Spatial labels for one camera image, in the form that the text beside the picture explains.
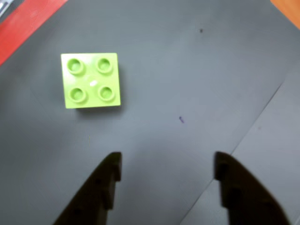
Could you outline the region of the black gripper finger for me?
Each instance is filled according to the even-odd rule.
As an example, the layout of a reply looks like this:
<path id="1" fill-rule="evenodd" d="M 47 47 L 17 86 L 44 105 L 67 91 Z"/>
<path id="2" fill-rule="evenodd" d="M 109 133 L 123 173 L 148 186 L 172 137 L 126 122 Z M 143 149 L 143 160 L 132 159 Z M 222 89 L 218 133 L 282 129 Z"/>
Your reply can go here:
<path id="1" fill-rule="evenodd" d="M 220 182 L 221 205 L 230 225 L 288 225 L 283 209 L 270 192 L 233 156 L 216 152 L 214 179 Z"/>
<path id="2" fill-rule="evenodd" d="M 108 154 L 96 167 L 55 225 L 105 225 L 113 209 L 116 183 L 121 181 L 122 153 Z"/>

